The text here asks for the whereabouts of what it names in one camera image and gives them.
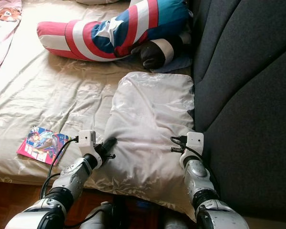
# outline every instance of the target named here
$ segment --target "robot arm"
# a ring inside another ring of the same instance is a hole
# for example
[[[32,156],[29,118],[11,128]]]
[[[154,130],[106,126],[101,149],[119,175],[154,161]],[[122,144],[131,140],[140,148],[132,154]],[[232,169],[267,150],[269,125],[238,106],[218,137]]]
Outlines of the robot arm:
[[[103,165],[109,156],[108,151],[115,144],[112,138],[104,144],[95,143],[95,132],[79,132],[79,148],[83,157],[66,167],[44,198],[12,218],[5,229],[62,229],[67,212],[76,201],[83,185],[94,169]]]
[[[185,171],[184,182],[195,209],[198,229],[249,229],[244,218],[219,199],[210,180],[210,171],[204,167],[200,157],[204,135],[188,132],[187,136],[176,139],[179,139],[179,145],[184,150],[180,165]]]

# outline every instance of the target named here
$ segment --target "gray sofa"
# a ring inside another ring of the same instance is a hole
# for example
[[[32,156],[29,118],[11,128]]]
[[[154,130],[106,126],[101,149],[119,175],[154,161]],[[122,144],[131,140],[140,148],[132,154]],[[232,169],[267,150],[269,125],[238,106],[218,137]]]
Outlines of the gray sofa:
[[[195,0],[195,131],[222,200],[286,221],[286,0]]]

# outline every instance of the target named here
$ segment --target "blanket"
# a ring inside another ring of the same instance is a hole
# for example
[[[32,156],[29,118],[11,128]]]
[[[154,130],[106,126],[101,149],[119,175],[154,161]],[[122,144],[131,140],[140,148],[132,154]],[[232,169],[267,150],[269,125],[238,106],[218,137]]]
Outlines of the blanket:
[[[0,65],[21,20],[21,0],[0,0]]]

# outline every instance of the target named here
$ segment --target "wire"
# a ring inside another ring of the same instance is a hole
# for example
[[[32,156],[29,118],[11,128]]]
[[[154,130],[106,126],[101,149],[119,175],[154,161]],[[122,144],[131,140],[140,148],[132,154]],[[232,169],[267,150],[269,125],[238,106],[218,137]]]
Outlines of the wire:
[[[96,210],[92,215],[90,215],[88,218],[84,219],[83,221],[81,221],[81,222],[79,222],[79,223],[77,223],[77,224],[74,224],[74,225],[64,225],[64,227],[65,227],[65,228],[75,228],[75,227],[78,227],[78,226],[81,225],[82,223],[84,223],[84,222],[90,220],[92,217],[94,217],[94,216],[95,216],[97,213],[99,213],[100,211],[101,211],[101,212],[104,212],[105,214],[107,214],[107,212],[106,212],[105,210],[103,210],[103,209],[98,209],[98,210]]]
[[[47,186],[49,180],[50,180],[51,178],[55,177],[55,176],[58,176],[58,175],[60,175],[60,173],[55,173],[54,175],[48,177],[48,178],[45,180],[45,182],[43,183],[43,185],[42,185],[42,187],[41,187],[40,196],[39,196],[40,199],[42,199],[42,196],[41,196],[41,195],[42,195],[42,193],[43,193],[43,190],[44,190],[45,187]]]
[[[39,195],[39,198],[42,199],[45,197],[46,195],[46,191],[47,191],[47,187],[48,187],[48,184],[49,184],[49,180],[54,177],[54,176],[51,176],[51,171],[52,171],[52,168],[54,166],[54,163],[55,161],[57,160],[57,158],[59,157],[59,155],[62,153],[63,149],[72,141],[78,141],[78,137],[74,138],[74,139],[71,139],[69,141],[67,141],[63,146],[62,148],[59,150],[58,154],[56,155],[56,157],[54,158],[54,160],[52,161],[52,164],[49,168],[49,172],[48,172],[48,176],[47,176],[47,179],[44,181],[42,187],[41,187],[41,190],[40,190],[40,195]]]
[[[183,148],[185,148],[185,149],[188,149],[188,150],[190,150],[191,152],[193,152],[193,153],[201,160],[201,162],[204,161],[203,158],[200,156],[199,153],[197,153],[195,150],[193,150],[193,149],[187,147],[187,146],[185,145],[185,143],[181,142],[181,141],[178,139],[178,137],[171,137],[171,141],[174,142],[175,144],[177,144],[177,145],[179,145],[179,146],[181,146],[181,147],[183,147]]]

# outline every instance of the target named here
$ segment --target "comic book cover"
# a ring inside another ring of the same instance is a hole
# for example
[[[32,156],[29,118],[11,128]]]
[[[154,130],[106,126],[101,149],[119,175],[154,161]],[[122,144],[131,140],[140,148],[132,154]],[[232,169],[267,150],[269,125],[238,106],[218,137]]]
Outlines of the comic book cover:
[[[34,126],[17,150],[17,153],[51,165],[59,150],[70,139],[67,135]],[[57,164],[64,150],[54,165]]]

